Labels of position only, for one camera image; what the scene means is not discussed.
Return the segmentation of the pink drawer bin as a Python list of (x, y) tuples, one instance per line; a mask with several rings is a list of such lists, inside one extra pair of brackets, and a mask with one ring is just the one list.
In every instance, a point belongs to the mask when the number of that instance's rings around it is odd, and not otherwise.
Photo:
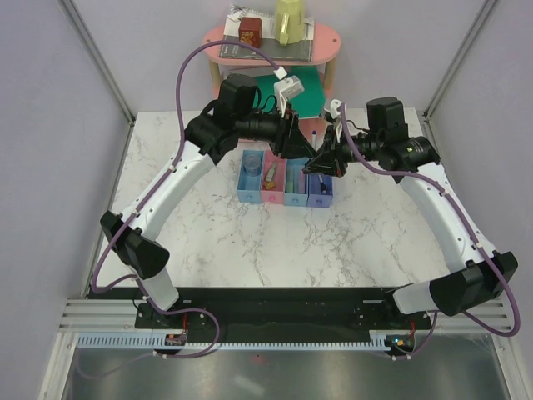
[[(278, 162), (278, 169), (276, 171), (276, 176), (274, 182), (276, 186), (272, 190), (264, 190), (263, 182), (265, 181), (265, 176), (269, 167), (274, 163)], [(286, 161), (282, 158), (275, 156), (270, 150), (264, 152), (263, 164), (262, 164), (262, 178), (261, 178), (261, 187), (260, 187), (260, 196), (263, 203), (271, 204), (283, 204), (284, 203), (284, 192), (285, 192), (285, 178), (286, 178)]]

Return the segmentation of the clear cup of pins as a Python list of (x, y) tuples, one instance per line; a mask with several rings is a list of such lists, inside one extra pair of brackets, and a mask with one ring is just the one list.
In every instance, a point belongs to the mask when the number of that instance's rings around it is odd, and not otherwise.
[(254, 154), (246, 155), (243, 157), (242, 165), (246, 175), (258, 176), (262, 170), (262, 157)]

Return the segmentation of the pink two-tier shelf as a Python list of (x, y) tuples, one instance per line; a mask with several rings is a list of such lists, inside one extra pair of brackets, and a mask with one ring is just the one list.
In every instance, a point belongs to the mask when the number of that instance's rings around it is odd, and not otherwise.
[(324, 122), (318, 116), (328, 98), (336, 73), (336, 58), (341, 50), (339, 33), (322, 23), (306, 26), (311, 40), (303, 40), (282, 46), (276, 39), (263, 37), (261, 46), (252, 51), (237, 45), (238, 37), (228, 34), (228, 28), (221, 25), (213, 28), (203, 38), (205, 44), (225, 40), (226, 43), (210, 47), (205, 51), (212, 76), (213, 95), (217, 96), (226, 73), (245, 73), (259, 78), (262, 96), (273, 94), (275, 81), (270, 63), (259, 53), (265, 53), (276, 64), (283, 66), (290, 74), (297, 75), (305, 92), (296, 97), (293, 107), (299, 112), (302, 131), (307, 138), (311, 132), (322, 132)]

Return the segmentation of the sky blue drawer bin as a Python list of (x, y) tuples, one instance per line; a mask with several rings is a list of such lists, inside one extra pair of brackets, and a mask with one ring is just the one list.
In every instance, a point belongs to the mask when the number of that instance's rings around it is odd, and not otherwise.
[(294, 193), (286, 193), (286, 179), (285, 179), (285, 192), (284, 192), (284, 204), (292, 207), (306, 207), (308, 199), (308, 175), (306, 175), (306, 192), (299, 194), (297, 192), (297, 174), (299, 169), (303, 169), (307, 163), (307, 158), (290, 159), (286, 161), (286, 168), (292, 166), (294, 168)]

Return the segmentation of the light blue drawer bin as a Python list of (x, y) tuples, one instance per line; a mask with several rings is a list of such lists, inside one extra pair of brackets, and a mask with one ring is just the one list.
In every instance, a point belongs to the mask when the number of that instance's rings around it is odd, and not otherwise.
[[(264, 152), (259, 150), (244, 150), (242, 153), (242, 160), (244, 156), (251, 154), (261, 156), (263, 164)], [(260, 196), (261, 178), (262, 170), (261, 173), (255, 177), (246, 175), (241, 161), (240, 172), (237, 180), (237, 197), (240, 203), (262, 203)]]

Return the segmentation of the green highlighter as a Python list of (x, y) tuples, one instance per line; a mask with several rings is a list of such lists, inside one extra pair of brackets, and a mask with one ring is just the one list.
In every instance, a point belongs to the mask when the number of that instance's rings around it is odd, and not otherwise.
[(294, 168), (292, 166), (286, 169), (286, 193), (294, 193)]
[(269, 169), (268, 169), (268, 171), (266, 173), (266, 176), (265, 176), (265, 181), (266, 182), (273, 182), (274, 181), (277, 169), (278, 169), (278, 162), (274, 162), (269, 167)]

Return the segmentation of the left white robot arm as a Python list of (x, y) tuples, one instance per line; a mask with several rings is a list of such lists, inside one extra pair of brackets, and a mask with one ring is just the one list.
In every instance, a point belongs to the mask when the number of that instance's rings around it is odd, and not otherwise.
[(240, 139), (268, 143), (283, 159), (311, 158), (315, 151), (299, 128), (291, 100), (304, 86), (296, 76), (273, 86), (276, 107), (264, 112), (255, 106), (254, 77), (231, 74), (218, 96), (184, 130), (177, 154), (153, 178), (142, 194), (120, 213), (107, 211), (100, 220), (109, 250), (132, 270), (154, 304), (154, 318), (165, 328), (182, 320), (177, 289), (166, 269), (170, 253), (157, 243), (163, 225), (187, 192), (237, 147)]

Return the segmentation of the blue cap pen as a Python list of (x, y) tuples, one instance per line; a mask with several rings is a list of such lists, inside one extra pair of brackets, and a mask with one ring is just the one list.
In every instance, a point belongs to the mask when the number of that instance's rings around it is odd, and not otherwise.
[(317, 146), (317, 131), (316, 130), (313, 130), (312, 133), (311, 133), (311, 145), (313, 146), (314, 150), (318, 149), (318, 146)]

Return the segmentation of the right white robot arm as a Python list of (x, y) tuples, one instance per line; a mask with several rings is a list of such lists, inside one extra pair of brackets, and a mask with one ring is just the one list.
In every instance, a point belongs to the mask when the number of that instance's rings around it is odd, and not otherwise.
[(451, 187), (440, 156), (425, 137), (412, 137), (402, 102), (395, 97), (366, 105), (368, 127), (350, 132), (346, 106), (333, 100), (325, 109), (329, 125), (309, 173), (342, 177), (350, 163), (394, 179), (417, 205), (438, 242), (449, 272), (396, 289), (381, 307), (383, 322), (400, 328), (412, 313), (439, 311), (447, 316), (497, 298), (509, 287), (518, 262), (499, 252), (468, 216)]

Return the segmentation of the purple drawer bin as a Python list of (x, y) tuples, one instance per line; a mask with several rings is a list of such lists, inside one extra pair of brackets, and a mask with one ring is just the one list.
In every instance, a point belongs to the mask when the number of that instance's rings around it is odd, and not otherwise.
[(318, 175), (309, 175), (307, 206), (309, 208), (329, 208), (333, 199), (333, 177), (322, 175), (327, 186), (327, 194), (322, 194)]

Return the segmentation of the black cap pen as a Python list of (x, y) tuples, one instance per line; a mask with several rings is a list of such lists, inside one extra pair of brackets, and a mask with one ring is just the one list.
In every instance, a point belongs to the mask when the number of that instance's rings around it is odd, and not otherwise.
[(327, 186), (324, 182), (323, 176), (321, 174), (318, 175), (318, 180), (320, 183), (320, 189), (322, 194), (327, 194)]

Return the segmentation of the pink highlighter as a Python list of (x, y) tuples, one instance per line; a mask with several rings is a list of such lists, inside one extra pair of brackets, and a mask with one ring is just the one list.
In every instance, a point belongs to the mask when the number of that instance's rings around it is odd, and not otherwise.
[(303, 169), (298, 170), (297, 174), (297, 192), (299, 194), (304, 194), (306, 192), (306, 175), (303, 172)]

